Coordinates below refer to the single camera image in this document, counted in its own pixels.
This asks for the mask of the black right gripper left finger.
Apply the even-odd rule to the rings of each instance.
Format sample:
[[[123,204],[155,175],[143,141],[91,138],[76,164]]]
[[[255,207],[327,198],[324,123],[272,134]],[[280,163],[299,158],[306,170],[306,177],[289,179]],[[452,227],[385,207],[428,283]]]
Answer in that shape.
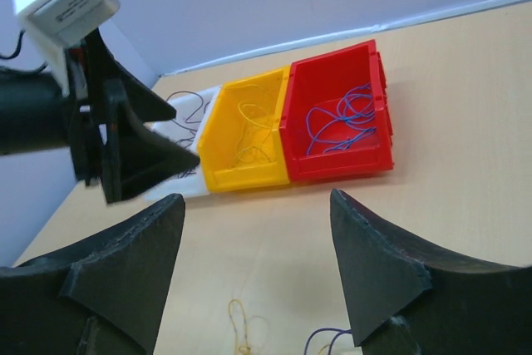
[[[185,219],[172,194],[67,247],[1,269],[3,354],[152,354]]]

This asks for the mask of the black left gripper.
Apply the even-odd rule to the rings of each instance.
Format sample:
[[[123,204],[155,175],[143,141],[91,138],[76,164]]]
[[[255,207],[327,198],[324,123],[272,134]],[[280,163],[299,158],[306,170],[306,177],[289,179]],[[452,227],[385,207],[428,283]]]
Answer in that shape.
[[[2,155],[69,148],[76,179],[101,184],[109,204],[199,165],[194,152],[145,126],[176,110],[114,58],[98,28],[68,51],[67,80],[81,93],[63,96],[47,72],[2,73]]]

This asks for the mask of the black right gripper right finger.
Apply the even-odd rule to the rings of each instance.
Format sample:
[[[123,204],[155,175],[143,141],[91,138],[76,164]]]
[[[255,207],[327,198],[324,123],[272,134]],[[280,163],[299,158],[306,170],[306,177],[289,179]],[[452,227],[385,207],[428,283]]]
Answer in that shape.
[[[531,269],[443,248],[330,194],[352,340],[365,354],[528,354]]]

